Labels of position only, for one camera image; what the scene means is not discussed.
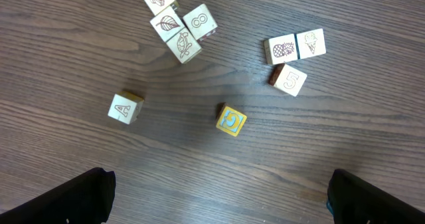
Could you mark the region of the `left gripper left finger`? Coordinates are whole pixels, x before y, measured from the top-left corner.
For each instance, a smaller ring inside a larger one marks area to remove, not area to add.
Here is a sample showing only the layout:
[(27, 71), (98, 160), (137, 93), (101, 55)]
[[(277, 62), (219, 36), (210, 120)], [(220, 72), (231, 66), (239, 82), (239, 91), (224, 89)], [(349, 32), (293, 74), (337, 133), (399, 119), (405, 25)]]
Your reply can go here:
[(113, 171), (93, 168), (1, 214), (1, 223), (105, 223), (116, 190)]

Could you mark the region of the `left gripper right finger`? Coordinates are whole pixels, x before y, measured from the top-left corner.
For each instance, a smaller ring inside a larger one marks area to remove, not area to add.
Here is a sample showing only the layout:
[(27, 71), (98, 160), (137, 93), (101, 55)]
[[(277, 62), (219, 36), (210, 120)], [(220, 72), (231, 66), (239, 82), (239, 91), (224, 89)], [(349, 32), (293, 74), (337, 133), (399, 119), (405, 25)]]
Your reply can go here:
[(333, 172), (326, 207), (335, 224), (424, 224), (424, 212), (344, 169)]

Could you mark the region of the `yellow wooden block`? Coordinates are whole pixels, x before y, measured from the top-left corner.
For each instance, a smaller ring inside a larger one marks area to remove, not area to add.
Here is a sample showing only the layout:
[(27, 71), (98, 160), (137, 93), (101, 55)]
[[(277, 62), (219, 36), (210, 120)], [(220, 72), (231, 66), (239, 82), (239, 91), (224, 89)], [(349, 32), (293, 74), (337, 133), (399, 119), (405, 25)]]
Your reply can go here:
[(187, 28), (179, 31), (166, 44), (182, 64), (189, 62), (202, 51), (202, 47)]
[(216, 119), (216, 128), (237, 137), (239, 135), (247, 116), (224, 103)]

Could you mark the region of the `wooden block teal side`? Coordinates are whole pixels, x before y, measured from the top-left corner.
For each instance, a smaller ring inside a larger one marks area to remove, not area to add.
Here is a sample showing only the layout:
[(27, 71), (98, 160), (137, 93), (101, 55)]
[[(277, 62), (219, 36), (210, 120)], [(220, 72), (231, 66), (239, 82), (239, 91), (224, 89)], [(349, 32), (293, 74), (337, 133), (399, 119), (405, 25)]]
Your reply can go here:
[(119, 92), (112, 99), (108, 116), (124, 124), (131, 124), (137, 120), (143, 103), (142, 97), (125, 91)]

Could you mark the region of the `wooden block green picture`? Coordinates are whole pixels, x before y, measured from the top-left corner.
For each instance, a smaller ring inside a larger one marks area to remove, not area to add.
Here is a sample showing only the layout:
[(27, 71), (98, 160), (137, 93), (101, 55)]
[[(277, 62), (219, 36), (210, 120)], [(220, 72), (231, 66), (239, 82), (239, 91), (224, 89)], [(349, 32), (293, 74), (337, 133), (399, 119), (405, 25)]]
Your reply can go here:
[(287, 94), (297, 96), (306, 79), (306, 73), (288, 64), (279, 64), (272, 73), (269, 84)]

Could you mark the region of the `yellow top wooden block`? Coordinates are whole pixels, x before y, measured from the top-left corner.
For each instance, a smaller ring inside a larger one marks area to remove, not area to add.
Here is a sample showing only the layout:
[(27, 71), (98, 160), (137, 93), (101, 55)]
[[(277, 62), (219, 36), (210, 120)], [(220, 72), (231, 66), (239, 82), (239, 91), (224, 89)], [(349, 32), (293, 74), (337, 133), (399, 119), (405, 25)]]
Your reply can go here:
[(216, 128), (237, 137), (239, 135), (247, 116), (224, 103), (216, 119)]

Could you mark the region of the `wooden block triangle picture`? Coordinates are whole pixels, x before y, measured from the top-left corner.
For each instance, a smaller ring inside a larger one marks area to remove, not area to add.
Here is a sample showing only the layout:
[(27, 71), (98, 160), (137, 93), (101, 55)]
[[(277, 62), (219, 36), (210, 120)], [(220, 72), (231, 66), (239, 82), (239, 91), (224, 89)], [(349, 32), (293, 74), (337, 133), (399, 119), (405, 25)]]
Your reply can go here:
[(326, 53), (323, 29), (296, 34), (299, 59), (324, 55)]

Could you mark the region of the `wooden block brown picture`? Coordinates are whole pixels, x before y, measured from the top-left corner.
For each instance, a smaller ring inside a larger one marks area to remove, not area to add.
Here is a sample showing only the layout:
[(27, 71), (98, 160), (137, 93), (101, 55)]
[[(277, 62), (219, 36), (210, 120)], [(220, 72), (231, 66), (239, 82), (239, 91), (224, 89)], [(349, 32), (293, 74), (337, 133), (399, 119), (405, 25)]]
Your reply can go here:
[(267, 64), (275, 65), (298, 59), (296, 37), (294, 34), (274, 37), (264, 41)]

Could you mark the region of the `wooden block ball picture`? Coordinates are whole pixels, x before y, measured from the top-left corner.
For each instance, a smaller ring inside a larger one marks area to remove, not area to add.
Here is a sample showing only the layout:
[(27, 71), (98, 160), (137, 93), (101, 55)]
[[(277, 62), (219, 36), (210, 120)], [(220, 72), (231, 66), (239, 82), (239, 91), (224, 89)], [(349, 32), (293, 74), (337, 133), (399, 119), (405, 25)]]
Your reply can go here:
[(169, 41), (179, 31), (185, 28), (182, 20), (171, 7), (164, 9), (152, 18), (150, 23), (164, 42)]

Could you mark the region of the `wooden block red side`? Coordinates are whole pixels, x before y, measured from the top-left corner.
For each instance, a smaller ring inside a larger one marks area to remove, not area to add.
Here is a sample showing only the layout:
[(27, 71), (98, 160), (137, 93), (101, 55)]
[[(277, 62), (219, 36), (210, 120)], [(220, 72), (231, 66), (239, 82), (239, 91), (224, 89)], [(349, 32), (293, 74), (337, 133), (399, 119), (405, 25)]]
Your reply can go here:
[(192, 36), (200, 42), (216, 33), (218, 25), (208, 7), (203, 3), (183, 17)]

